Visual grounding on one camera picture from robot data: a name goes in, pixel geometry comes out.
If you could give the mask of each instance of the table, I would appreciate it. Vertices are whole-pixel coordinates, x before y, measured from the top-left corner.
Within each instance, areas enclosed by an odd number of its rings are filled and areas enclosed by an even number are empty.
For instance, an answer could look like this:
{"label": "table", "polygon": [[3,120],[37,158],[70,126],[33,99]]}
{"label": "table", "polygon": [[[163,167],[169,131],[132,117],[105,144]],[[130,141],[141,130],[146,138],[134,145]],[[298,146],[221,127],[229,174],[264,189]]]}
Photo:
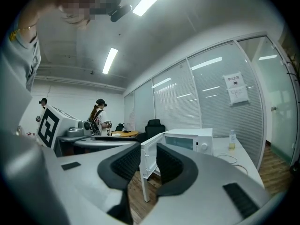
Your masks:
{"label": "table", "polygon": [[[229,137],[224,137],[224,138],[213,138],[213,148],[214,148],[214,156],[217,157],[220,154],[228,154],[237,159],[237,162],[234,163],[234,165],[241,165],[247,169],[248,176],[252,178],[254,181],[256,181],[258,184],[260,184],[263,188],[263,181],[258,173],[258,170],[256,169],[255,165],[253,164],[251,158],[241,145],[241,143],[236,139],[236,144],[235,144],[235,150],[229,151],[228,146],[229,146]],[[235,161],[234,158],[232,157],[227,157],[227,156],[220,156],[220,159],[223,159],[229,163],[232,163]],[[242,167],[236,166],[237,169],[240,169],[242,172],[246,173],[245,169]],[[154,173],[157,175],[160,175],[159,168],[156,167],[154,170]],[[148,193],[148,181],[147,178],[144,178],[142,173],[141,173],[141,181],[142,181],[142,190],[143,190],[143,195],[144,195],[144,200],[148,202],[150,200],[149,198],[149,193]]]}
{"label": "table", "polygon": [[138,131],[131,131],[131,132],[129,132],[129,133],[124,133],[124,132],[122,132],[122,131],[112,132],[112,134],[118,134],[118,133],[121,134],[120,137],[132,137],[132,136],[136,136],[136,135],[139,134]]}

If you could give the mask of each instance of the water bottle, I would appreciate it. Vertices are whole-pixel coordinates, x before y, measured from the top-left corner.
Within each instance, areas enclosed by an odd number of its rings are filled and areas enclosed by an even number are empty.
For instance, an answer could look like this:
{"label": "water bottle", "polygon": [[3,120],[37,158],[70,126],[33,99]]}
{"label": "water bottle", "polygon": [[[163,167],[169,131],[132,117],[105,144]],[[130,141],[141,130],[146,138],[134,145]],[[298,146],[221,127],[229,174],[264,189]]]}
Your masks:
{"label": "water bottle", "polygon": [[235,132],[234,130],[231,130],[229,134],[229,150],[234,150],[234,149],[235,149]]}

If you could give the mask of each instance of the white cable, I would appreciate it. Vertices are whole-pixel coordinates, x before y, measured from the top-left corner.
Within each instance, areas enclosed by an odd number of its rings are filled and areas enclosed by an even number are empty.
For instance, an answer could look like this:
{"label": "white cable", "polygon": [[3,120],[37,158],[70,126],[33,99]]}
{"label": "white cable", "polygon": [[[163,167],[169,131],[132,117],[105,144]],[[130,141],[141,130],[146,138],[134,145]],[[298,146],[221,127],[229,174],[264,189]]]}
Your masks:
{"label": "white cable", "polygon": [[231,156],[231,155],[229,155],[229,154],[227,154],[227,153],[220,153],[220,154],[217,155],[216,157],[218,158],[218,157],[220,157],[220,156],[227,156],[227,157],[234,158],[235,161],[234,161],[233,163],[230,163],[230,164],[234,164],[234,163],[236,163],[236,162],[238,161],[234,156]]}
{"label": "white cable", "polygon": [[246,170],[247,175],[248,175],[248,170],[247,170],[244,166],[242,166],[242,165],[240,165],[240,164],[236,164],[236,165],[233,165],[233,166],[244,168],[244,169]]}

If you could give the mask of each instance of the person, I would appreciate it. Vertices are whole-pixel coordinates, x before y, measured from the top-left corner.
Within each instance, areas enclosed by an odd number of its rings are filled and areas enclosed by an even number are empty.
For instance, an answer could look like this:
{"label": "person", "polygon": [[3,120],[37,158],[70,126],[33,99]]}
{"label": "person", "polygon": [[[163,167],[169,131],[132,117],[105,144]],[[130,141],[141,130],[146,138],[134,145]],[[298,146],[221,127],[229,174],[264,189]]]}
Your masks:
{"label": "person", "polygon": [[114,16],[121,0],[30,0],[16,17],[0,49],[0,79],[13,75],[30,92],[41,62],[37,36],[39,19],[54,9],[62,11],[69,24],[85,27],[95,14]]}
{"label": "person", "polygon": [[42,118],[43,118],[43,115],[44,115],[44,113],[45,113],[45,110],[46,110],[46,108],[47,108],[47,99],[44,97],[44,98],[42,98],[42,100],[40,100],[38,103],[41,104],[41,107],[42,107],[41,115],[36,117],[36,121],[38,122],[38,125],[39,125],[39,123],[41,122],[41,120],[42,120]]}
{"label": "person", "polygon": [[106,106],[107,104],[103,99],[98,99],[90,113],[89,121],[94,121],[97,125],[97,135],[106,134],[106,129],[112,127],[112,123],[109,121],[106,111],[103,110]]}

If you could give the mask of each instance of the ceiling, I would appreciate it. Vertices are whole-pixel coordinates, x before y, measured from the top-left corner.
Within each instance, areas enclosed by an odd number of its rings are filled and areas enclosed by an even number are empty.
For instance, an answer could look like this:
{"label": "ceiling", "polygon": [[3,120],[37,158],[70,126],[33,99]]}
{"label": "ceiling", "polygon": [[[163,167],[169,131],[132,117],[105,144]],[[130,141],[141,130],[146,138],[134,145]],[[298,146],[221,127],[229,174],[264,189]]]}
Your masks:
{"label": "ceiling", "polygon": [[[134,8],[140,0],[122,0]],[[41,65],[37,75],[64,77],[125,88],[184,40],[212,26],[253,14],[251,0],[158,0],[142,17],[130,12],[117,22],[98,15],[86,29],[54,11],[38,24]],[[102,74],[110,48],[119,50]]]}

